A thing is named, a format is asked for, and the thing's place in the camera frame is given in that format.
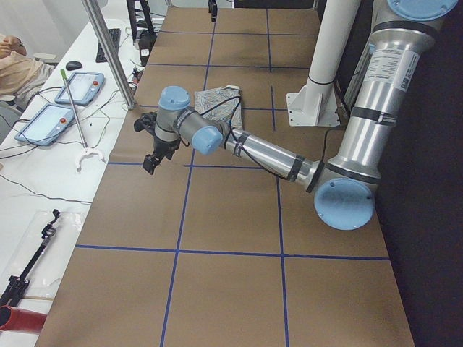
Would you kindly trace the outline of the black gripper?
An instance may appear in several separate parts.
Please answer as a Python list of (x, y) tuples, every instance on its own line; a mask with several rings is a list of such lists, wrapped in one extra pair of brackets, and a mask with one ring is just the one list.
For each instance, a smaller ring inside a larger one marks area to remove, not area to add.
[(163, 140), (156, 135), (153, 137), (153, 153), (144, 157), (143, 169), (150, 175), (154, 174), (155, 169), (161, 164), (164, 158), (171, 160), (175, 152), (179, 149), (180, 139), (174, 141)]

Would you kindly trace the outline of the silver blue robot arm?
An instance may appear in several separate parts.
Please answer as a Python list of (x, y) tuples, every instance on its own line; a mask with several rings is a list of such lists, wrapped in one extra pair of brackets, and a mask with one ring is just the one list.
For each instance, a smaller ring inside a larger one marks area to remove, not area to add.
[(378, 162), (421, 55), (435, 43), (444, 17), (455, 1), (376, 1), (373, 29), (365, 47), (368, 65), (357, 87), (349, 121), (319, 124), (330, 87), (321, 83), (322, 56), (334, 36), (328, 23), (335, 17), (330, 1), (321, 23), (306, 85), (288, 94), (289, 123), (306, 135), (327, 135), (342, 130), (338, 153), (316, 161), (293, 153), (232, 124), (234, 112), (213, 118), (209, 111), (191, 106), (182, 87), (163, 89), (158, 110), (144, 113), (134, 123), (137, 132), (153, 138), (153, 152), (143, 168), (153, 173), (163, 159), (171, 159), (180, 145), (209, 155), (224, 149), (253, 162), (285, 181), (297, 182), (313, 194), (318, 217), (338, 230), (355, 230), (370, 221), (375, 211), (375, 191), (381, 180)]

